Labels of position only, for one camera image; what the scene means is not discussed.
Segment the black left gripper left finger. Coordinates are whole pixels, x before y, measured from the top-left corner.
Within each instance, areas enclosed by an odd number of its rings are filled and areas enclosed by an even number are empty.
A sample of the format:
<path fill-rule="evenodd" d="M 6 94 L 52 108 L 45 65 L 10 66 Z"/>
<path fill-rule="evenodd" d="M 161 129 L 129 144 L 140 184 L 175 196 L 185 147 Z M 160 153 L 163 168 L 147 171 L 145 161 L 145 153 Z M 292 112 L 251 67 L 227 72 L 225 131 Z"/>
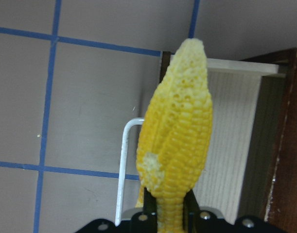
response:
<path fill-rule="evenodd" d="M 143 211 L 149 215 L 157 215 L 157 200 L 145 187 L 143 189 Z"/>

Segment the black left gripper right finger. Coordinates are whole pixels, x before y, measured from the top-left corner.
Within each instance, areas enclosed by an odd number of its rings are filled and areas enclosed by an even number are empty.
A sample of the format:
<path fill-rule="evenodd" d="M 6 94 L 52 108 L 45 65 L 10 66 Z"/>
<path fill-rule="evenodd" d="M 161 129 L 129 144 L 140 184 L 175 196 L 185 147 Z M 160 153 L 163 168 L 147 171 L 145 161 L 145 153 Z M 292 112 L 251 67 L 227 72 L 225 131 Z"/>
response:
<path fill-rule="evenodd" d="M 198 202 L 195 194 L 191 189 L 184 197 L 183 201 L 183 213 L 184 215 L 197 214 L 200 212 Z"/>

